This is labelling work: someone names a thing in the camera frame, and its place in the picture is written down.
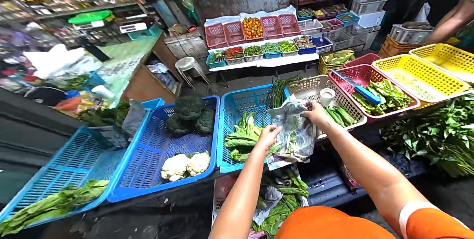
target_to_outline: blue knife handle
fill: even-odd
[[[365,89],[363,85],[357,85],[357,86],[354,87],[354,89],[359,94],[361,94],[364,98],[366,98],[367,100],[369,100],[370,102],[372,102],[374,104],[380,104],[382,102],[380,97],[372,94],[369,90]]]

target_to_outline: broccoli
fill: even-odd
[[[197,120],[204,108],[204,102],[199,97],[185,96],[176,101],[175,112],[181,120]]]
[[[214,128],[214,115],[213,109],[204,108],[201,111],[201,116],[196,122],[196,128],[203,134],[211,134]]]
[[[175,138],[191,133],[194,129],[193,122],[181,120],[177,114],[169,117],[166,124],[168,132]]]

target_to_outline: hand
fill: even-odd
[[[260,133],[260,137],[258,138],[257,143],[255,144],[255,148],[261,148],[267,151],[275,142],[276,136],[281,132],[281,127],[276,125],[267,125]]]
[[[322,131],[329,129],[331,125],[336,123],[320,103],[308,101],[305,106],[310,109],[310,111],[303,111],[301,115],[309,118],[310,121],[316,124]]]

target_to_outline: knife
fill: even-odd
[[[341,79],[345,80],[348,84],[352,85],[354,87],[354,89],[356,90],[356,92],[358,92],[359,94],[361,94],[365,99],[369,100],[371,103],[374,103],[374,104],[380,104],[382,102],[382,100],[380,99],[380,97],[372,94],[369,90],[367,90],[366,88],[364,88],[364,85],[361,85],[361,84],[358,84],[358,83],[355,83],[353,80],[351,80],[349,77],[347,77],[345,74],[341,73],[341,72],[337,72],[333,69],[330,69],[335,75],[339,76]]]

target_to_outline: person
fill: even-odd
[[[423,45],[446,42],[453,34],[474,19],[474,0],[459,0],[436,25]]]
[[[309,118],[339,153],[353,177],[374,201],[378,212],[404,239],[474,239],[474,232],[431,204],[394,166],[345,131],[316,102]],[[265,151],[280,127],[266,126],[235,182],[210,232],[210,239],[246,239],[257,205]],[[384,228],[334,208],[301,207],[279,228],[275,239],[394,239]]]

